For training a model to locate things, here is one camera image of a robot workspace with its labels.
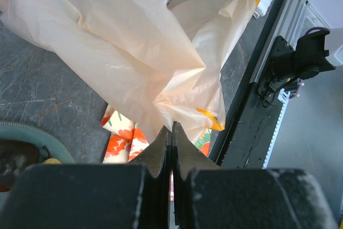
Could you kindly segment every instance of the crumpled plastic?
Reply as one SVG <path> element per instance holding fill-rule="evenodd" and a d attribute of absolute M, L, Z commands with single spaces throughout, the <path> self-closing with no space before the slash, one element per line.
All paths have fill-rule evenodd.
<path fill-rule="evenodd" d="M 0 0 L 0 20 L 54 51 L 149 142 L 179 121 L 222 130 L 220 70 L 259 0 Z"/>

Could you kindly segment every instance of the zipper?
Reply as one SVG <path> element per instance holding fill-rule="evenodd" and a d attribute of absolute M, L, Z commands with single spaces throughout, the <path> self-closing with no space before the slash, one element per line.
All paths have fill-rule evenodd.
<path fill-rule="evenodd" d="M 61 142 L 59 142 L 55 137 L 53 137 L 52 135 L 48 134 L 47 132 L 45 132 L 45 131 L 43 131 L 41 129 L 38 129 L 36 127 L 33 127 L 31 125 L 27 125 L 27 124 L 23 124 L 23 123 L 17 123 L 17 122 L 0 121 L 0 125 L 22 127 L 22 128 L 25 128 L 25 129 L 29 129 L 29 130 L 38 132 L 38 133 L 44 135 L 45 137 L 50 138 L 53 142 L 57 143 L 63 149 L 63 151 L 70 158 L 72 163 L 75 163 L 75 160 L 73 159 L 73 157 L 69 153 L 69 151 L 65 148 L 65 146 Z"/>

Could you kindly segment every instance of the cable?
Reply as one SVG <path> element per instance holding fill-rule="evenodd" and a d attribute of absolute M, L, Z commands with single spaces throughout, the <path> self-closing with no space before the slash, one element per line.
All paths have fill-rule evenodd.
<path fill-rule="evenodd" d="M 281 89 L 283 89 L 284 87 L 288 86 L 289 84 L 291 84 L 292 82 L 294 82 L 294 81 L 296 81 L 296 80 L 298 80 L 298 79 L 299 79 L 299 77 L 296 76 L 296 77 L 292 78 L 291 80 L 289 80 L 288 82 L 282 84 L 280 87 L 278 87 L 277 90 L 273 93 L 273 98 L 272 98 L 272 100 L 271 100 L 270 102 L 267 101 L 267 98 L 269 97 L 269 95 L 270 95 L 270 93 L 271 93 L 271 91 L 268 90 L 267 93 L 266 93 L 265 96 L 264 96 L 264 99 L 263 99 L 263 102 L 262 102 L 262 106 L 263 106 L 264 108 L 267 108 L 267 107 L 271 106 L 271 104 L 272 104 L 272 103 L 274 102 L 274 100 L 275 100 L 275 96 L 281 91 Z"/>
<path fill-rule="evenodd" d="M 309 34 L 309 33 L 312 32 L 312 31 L 329 31 L 329 30 L 330 30 L 330 29 L 328 29 L 328 28 L 326 28 L 326 27 L 319 27 L 319 26 L 317 26 L 317 27 L 312 27 L 312 28 L 308 29 L 308 30 L 305 32 L 304 35 L 307 35 L 307 34 Z"/>

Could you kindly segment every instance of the white gear rack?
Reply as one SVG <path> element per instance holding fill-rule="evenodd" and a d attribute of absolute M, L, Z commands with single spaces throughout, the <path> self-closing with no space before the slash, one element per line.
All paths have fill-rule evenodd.
<path fill-rule="evenodd" d="M 284 89 L 282 89 L 279 92 L 278 100 L 280 100 L 283 105 L 282 105 L 282 109 L 281 109 L 281 112 L 280 112 L 280 115 L 279 115 L 279 118 L 278 118 L 278 121 L 277 121 L 277 125 L 275 126 L 273 137 L 272 137 L 272 139 L 270 141 L 270 145 L 269 145 L 269 148 L 268 148 L 268 151 L 267 151 L 266 158 L 264 159 L 264 163 L 263 163 L 262 169 L 266 169 L 267 166 L 268 166 L 268 162 L 269 162 L 270 156 L 271 156 L 273 148 L 274 148 L 275 141 L 276 141 L 278 133 L 279 133 L 279 129 L 280 129 L 280 126 L 281 126 L 281 123 L 282 123 L 282 119 L 284 119 L 284 115 L 285 115 L 286 108 L 287 108 L 288 101 L 289 101 L 289 95 L 290 95 L 290 92 L 286 93 Z"/>

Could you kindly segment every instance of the white plastic bag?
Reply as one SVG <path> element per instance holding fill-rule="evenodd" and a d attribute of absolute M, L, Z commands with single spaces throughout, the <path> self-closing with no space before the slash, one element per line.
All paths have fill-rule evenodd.
<path fill-rule="evenodd" d="M 181 122 L 223 129 L 220 70 L 259 0 L 0 0 L 0 19 L 54 51 L 151 142 Z"/>

